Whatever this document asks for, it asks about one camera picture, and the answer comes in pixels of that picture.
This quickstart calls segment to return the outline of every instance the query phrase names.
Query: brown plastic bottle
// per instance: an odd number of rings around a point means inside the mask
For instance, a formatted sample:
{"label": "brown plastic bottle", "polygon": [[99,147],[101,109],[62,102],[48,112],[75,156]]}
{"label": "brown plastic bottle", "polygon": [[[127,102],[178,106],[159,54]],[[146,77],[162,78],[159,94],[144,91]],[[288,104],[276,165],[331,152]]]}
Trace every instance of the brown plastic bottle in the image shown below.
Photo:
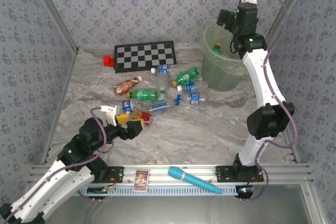
{"label": "brown plastic bottle", "polygon": [[132,87],[137,85],[140,81],[142,81],[141,76],[135,77],[131,80],[124,81],[118,85],[113,87],[113,90],[116,95],[123,95],[127,93]]}

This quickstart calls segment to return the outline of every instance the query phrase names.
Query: plastic bottle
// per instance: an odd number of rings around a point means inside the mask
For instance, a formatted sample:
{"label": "plastic bottle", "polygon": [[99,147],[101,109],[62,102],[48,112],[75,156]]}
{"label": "plastic bottle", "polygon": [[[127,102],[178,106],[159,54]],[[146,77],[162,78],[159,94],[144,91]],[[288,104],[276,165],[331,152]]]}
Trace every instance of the plastic bottle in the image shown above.
{"label": "plastic bottle", "polygon": [[191,68],[188,71],[185,71],[179,74],[175,81],[172,81],[172,85],[176,87],[177,85],[185,84],[193,79],[195,79],[199,75],[197,68]]}
{"label": "plastic bottle", "polygon": [[152,102],[149,111],[154,115],[159,115],[166,113],[169,107],[166,98],[161,98],[158,101]]}
{"label": "plastic bottle", "polygon": [[157,68],[151,68],[151,73],[156,73],[158,77],[158,85],[157,88],[161,91],[166,91],[168,86],[168,72],[169,72],[169,65],[158,65]]}
{"label": "plastic bottle", "polygon": [[145,104],[138,100],[125,100],[121,102],[121,107],[124,112],[133,111],[149,111],[149,104]]}
{"label": "plastic bottle", "polygon": [[127,93],[132,87],[134,87],[135,85],[137,85],[138,83],[140,83],[142,81],[141,76],[135,77],[131,80],[127,80],[124,81],[118,85],[115,85],[113,87],[113,90],[115,92],[115,94],[117,95],[123,95],[125,93]]}
{"label": "plastic bottle", "polygon": [[190,103],[191,105],[204,105],[207,101],[207,95],[205,93],[191,93],[186,94],[185,99]]}
{"label": "plastic bottle", "polygon": [[221,43],[219,43],[219,42],[217,42],[216,44],[215,44],[215,46],[214,46],[214,52],[216,52],[216,53],[218,53],[218,54],[222,54],[222,52],[220,51],[220,46],[221,46],[222,44]]}
{"label": "plastic bottle", "polygon": [[160,72],[167,72],[168,78],[174,77],[176,79],[177,75],[180,73],[180,69],[177,65],[158,65],[156,68],[151,68],[151,73],[158,75]]}
{"label": "plastic bottle", "polygon": [[190,81],[185,85],[177,86],[178,92],[186,93],[207,93],[209,91],[208,83],[206,81]]}
{"label": "plastic bottle", "polygon": [[157,101],[158,91],[156,89],[138,89],[133,92],[128,92],[128,98],[139,99],[141,101]]}

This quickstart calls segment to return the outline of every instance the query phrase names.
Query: enclosure wall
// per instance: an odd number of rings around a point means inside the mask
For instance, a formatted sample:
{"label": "enclosure wall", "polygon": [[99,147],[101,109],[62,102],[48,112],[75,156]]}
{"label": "enclosure wall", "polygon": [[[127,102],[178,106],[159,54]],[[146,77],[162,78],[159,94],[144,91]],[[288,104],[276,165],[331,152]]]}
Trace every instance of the enclosure wall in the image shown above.
{"label": "enclosure wall", "polygon": [[[175,45],[199,46],[202,32],[221,8],[239,0],[53,0],[77,46],[173,39]],[[260,32],[266,34],[279,4],[258,0]]]}
{"label": "enclosure wall", "polygon": [[0,0],[0,205],[38,164],[73,59],[40,0]]}
{"label": "enclosure wall", "polygon": [[298,0],[271,56],[277,82],[296,106],[301,162],[311,164],[330,223],[336,223],[336,0]]}

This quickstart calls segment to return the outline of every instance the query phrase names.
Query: card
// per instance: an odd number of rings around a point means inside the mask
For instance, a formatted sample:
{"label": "card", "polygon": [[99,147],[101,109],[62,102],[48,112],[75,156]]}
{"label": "card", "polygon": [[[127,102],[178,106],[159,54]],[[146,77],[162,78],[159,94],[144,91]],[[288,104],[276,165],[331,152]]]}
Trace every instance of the card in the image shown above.
{"label": "card", "polygon": [[149,170],[136,170],[133,191],[146,192],[148,189]]}

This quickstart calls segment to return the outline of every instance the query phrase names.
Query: clear plastic bottle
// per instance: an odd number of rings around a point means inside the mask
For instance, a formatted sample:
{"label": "clear plastic bottle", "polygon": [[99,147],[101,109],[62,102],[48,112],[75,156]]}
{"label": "clear plastic bottle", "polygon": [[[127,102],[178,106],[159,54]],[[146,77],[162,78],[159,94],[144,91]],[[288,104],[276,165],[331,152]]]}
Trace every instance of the clear plastic bottle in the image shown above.
{"label": "clear plastic bottle", "polygon": [[158,78],[158,85],[157,88],[161,94],[161,91],[165,91],[168,86],[168,72],[169,72],[169,65],[158,65],[157,68],[152,68],[151,73],[156,73]]}
{"label": "clear plastic bottle", "polygon": [[177,86],[178,92],[186,93],[207,93],[209,91],[208,83],[206,81],[190,81],[185,85]]}
{"label": "clear plastic bottle", "polygon": [[168,78],[175,80],[180,73],[177,65],[158,65],[156,68],[151,68],[151,73],[157,75],[159,72],[168,72]]}
{"label": "clear plastic bottle", "polygon": [[170,105],[168,105],[166,98],[163,98],[163,95],[160,95],[158,101],[152,102],[149,111],[154,115],[164,114],[168,111]]}
{"label": "clear plastic bottle", "polygon": [[133,111],[149,111],[150,105],[139,100],[125,100],[121,102],[121,107],[124,112]]}
{"label": "clear plastic bottle", "polygon": [[189,93],[184,96],[184,99],[191,105],[205,105],[207,102],[207,95],[205,93]]}

